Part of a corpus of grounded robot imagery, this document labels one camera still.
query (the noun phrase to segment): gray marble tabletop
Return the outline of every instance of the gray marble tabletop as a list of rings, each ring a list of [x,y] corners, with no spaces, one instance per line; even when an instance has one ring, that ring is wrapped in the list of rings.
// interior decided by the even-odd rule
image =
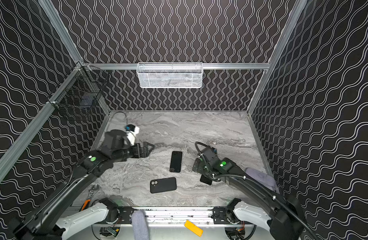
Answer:
[[[110,197],[130,206],[183,207],[225,206],[237,197],[254,204],[225,183],[200,182],[201,175],[192,171],[197,157],[194,142],[200,141],[217,148],[221,158],[230,158],[243,170],[251,167],[265,172],[245,112],[127,112],[126,118],[124,113],[111,113],[105,131],[124,129],[126,122],[140,127],[139,142],[148,141],[156,148],[147,158],[115,163],[95,181],[101,189],[93,199]],[[172,151],[183,152],[180,173],[169,171]],[[150,180],[167,177],[176,178],[177,190],[151,194]],[[81,205],[86,197],[87,189],[74,205]]]

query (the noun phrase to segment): wallpaper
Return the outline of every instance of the wallpaper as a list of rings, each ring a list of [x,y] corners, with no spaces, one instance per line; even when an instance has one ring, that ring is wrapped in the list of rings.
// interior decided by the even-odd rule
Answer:
[[[85,122],[67,121],[54,111],[0,184],[0,239],[13,238],[7,230],[11,218],[31,212],[70,175],[103,119],[100,107]]]
[[[103,93],[111,109],[246,110],[263,70],[205,70],[201,88],[140,88],[136,71],[112,71]]]
[[[84,61],[268,62],[295,0],[52,0]]]
[[[252,117],[317,235],[368,240],[368,0],[307,3]]]
[[[0,0],[0,158],[75,64],[35,0]]]

